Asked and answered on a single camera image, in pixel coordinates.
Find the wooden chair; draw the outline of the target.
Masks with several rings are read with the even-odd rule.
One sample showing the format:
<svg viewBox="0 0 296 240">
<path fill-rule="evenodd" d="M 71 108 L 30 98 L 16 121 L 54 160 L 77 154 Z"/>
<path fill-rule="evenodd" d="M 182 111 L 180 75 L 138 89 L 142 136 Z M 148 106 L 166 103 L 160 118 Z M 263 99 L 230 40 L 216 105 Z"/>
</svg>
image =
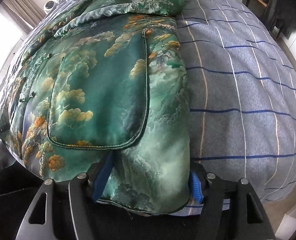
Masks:
<svg viewBox="0 0 296 240">
<path fill-rule="evenodd" d="M 256 5 L 258 6 L 257 10 L 260 11 L 261 14 L 263 14 L 265 9 L 268 7 L 268 4 L 266 2 L 264 2 L 263 0 L 246 0 L 246 6 L 248 8 L 250 8 L 249 5 L 250 5 L 251 1 L 256 3 Z"/>
</svg>

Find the green floral padded jacket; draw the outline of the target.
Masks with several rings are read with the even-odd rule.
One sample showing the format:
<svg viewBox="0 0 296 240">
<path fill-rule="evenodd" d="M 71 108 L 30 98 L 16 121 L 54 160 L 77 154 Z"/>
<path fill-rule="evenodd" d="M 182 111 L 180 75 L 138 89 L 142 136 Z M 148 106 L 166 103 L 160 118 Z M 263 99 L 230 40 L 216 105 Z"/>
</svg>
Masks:
<svg viewBox="0 0 296 240">
<path fill-rule="evenodd" d="M 100 200 L 173 213 L 190 198 L 185 0 L 65 0 L 28 38 L 0 100 L 9 152 L 67 181 L 105 154 Z"/>
</svg>

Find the black coat on chair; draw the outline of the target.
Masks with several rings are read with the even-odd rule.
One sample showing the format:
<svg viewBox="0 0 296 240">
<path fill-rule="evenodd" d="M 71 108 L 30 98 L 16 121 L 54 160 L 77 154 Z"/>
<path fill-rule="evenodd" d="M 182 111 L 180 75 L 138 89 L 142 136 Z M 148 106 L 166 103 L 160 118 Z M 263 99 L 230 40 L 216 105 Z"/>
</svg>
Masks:
<svg viewBox="0 0 296 240">
<path fill-rule="evenodd" d="M 262 22 L 268 31 L 277 28 L 289 38 L 290 34 L 296 31 L 296 1 L 268 0 Z"/>
</svg>

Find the blue plaid bed cover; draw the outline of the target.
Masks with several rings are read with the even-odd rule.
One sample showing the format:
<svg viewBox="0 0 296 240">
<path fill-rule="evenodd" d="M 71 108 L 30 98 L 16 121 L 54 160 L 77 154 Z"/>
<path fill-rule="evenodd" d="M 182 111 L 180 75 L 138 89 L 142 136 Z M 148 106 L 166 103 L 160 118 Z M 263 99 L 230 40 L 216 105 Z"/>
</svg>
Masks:
<svg viewBox="0 0 296 240">
<path fill-rule="evenodd" d="M 175 19 L 187 72 L 190 164 L 201 163 L 226 180 L 248 179 L 262 203 L 283 199 L 296 185 L 291 63 L 260 20 L 235 0 L 185 0 Z M 190 192 L 175 212 L 200 211 Z"/>
</svg>

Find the beige curtain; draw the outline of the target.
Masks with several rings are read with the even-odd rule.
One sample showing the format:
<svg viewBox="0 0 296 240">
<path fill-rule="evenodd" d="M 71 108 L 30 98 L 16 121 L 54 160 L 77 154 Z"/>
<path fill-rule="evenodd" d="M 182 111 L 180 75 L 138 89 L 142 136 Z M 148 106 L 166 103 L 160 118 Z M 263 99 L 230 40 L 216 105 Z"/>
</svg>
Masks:
<svg viewBox="0 0 296 240">
<path fill-rule="evenodd" d="M 2 7 L 26 33 L 46 16 L 33 0 L 3 0 Z"/>
</svg>

